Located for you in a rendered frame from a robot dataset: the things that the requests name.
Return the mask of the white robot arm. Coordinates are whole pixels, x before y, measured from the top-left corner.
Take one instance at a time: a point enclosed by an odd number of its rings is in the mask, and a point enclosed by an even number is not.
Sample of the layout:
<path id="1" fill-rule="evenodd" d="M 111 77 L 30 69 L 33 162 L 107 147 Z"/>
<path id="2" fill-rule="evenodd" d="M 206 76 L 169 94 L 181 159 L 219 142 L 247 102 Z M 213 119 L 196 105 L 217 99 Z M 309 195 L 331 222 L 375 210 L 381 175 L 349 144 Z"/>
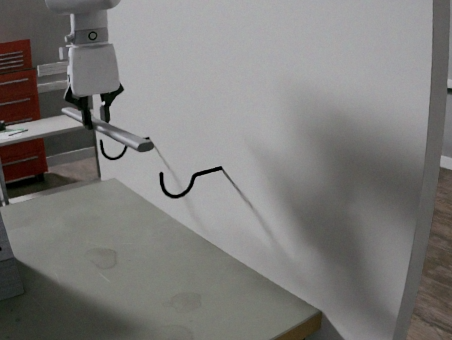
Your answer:
<path id="1" fill-rule="evenodd" d="M 58 15 L 71 14 L 72 32 L 65 36 L 65 42 L 71 42 L 71 45 L 59 48 L 60 59 L 68 59 L 69 48 L 72 45 L 109 41 L 108 28 L 106 28 L 108 27 L 107 10 L 116 7 L 120 1 L 45 0 L 51 12 Z"/>

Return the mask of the grey metal rod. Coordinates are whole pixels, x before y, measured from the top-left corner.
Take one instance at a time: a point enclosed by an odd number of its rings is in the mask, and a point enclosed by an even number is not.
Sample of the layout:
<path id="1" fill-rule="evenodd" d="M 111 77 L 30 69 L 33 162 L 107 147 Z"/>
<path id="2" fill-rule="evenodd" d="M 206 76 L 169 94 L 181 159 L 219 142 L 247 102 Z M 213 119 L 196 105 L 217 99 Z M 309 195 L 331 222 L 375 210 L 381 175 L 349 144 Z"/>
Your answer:
<path id="1" fill-rule="evenodd" d="M 82 123 L 81 111 L 71 107 L 63 108 L 62 113 L 80 123 Z M 91 116 L 92 117 L 92 116 Z M 127 132 L 95 117 L 92 117 L 92 128 L 140 153 L 151 151 L 154 148 L 154 143 L 139 137 L 135 134 Z"/>

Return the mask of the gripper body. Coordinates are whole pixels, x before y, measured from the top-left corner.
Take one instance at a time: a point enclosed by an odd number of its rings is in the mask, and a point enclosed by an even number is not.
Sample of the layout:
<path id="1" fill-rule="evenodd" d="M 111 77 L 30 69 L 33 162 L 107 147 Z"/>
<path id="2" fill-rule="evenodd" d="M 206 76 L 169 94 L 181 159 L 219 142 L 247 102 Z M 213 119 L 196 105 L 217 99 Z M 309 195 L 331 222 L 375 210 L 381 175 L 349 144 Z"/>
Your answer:
<path id="1" fill-rule="evenodd" d="M 68 55 L 68 84 L 78 97 L 113 92 L 120 79 L 113 43 L 72 45 Z"/>

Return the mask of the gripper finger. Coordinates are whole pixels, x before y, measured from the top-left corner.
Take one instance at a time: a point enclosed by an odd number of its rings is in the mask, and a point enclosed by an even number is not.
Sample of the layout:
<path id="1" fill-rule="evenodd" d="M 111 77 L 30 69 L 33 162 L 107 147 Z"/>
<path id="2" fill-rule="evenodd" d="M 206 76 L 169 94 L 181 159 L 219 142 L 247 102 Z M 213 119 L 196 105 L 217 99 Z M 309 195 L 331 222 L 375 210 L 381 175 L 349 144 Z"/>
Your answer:
<path id="1" fill-rule="evenodd" d="M 92 117 L 91 111 L 88 108 L 88 96 L 79 97 L 79 100 L 72 97 L 72 90 L 70 83 L 67 86 L 66 92 L 63 97 L 64 101 L 74 104 L 81 110 L 82 124 L 87 130 L 92 130 Z"/>
<path id="2" fill-rule="evenodd" d="M 111 103 L 114 101 L 116 96 L 124 91 L 122 84 L 120 83 L 120 87 L 118 90 L 114 92 L 102 93 L 100 94 L 101 98 L 101 106 L 100 106 L 100 119 L 106 123 L 110 121 L 110 109 Z"/>

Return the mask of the white wall panel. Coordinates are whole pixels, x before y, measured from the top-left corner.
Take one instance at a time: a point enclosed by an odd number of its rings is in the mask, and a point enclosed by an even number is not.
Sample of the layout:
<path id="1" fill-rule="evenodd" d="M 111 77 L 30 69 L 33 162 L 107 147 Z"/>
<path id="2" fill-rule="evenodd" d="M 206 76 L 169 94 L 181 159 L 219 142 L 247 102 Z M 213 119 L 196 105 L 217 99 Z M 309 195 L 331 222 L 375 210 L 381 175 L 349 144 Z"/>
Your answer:
<path id="1" fill-rule="evenodd" d="M 121 0 L 112 178 L 322 311 L 406 340 L 436 198 L 450 0 Z M 171 194 L 161 190 L 159 172 Z"/>

